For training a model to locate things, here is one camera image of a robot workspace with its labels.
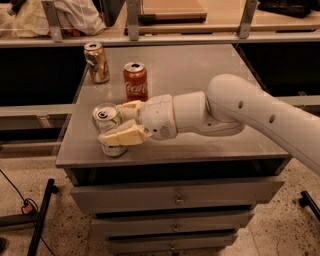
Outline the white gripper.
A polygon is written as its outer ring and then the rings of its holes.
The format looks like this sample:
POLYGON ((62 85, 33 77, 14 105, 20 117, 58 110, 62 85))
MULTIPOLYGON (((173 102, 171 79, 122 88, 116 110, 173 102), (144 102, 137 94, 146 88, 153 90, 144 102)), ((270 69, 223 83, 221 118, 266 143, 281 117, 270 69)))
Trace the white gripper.
POLYGON ((126 122, 98 136, 104 145, 131 146, 143 144, 151 136, 155 140, 177 136, 173 97, 169 94, 152 97, 145 103, 135 100, 119 104, 118 109, 126 122))

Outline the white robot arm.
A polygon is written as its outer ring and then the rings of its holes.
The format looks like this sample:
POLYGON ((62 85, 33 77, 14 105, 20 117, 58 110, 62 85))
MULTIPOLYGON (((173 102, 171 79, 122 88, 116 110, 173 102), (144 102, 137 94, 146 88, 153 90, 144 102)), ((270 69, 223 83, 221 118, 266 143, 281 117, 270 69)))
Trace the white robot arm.
POLYGON ((118 107, 124 123, 99 136, 107 146, 138 145, 181 133, 228 136, 250 126, 320 174, 320 118, 285 103, 247 80, 221 74, 207 90, 156 96, 118 107))

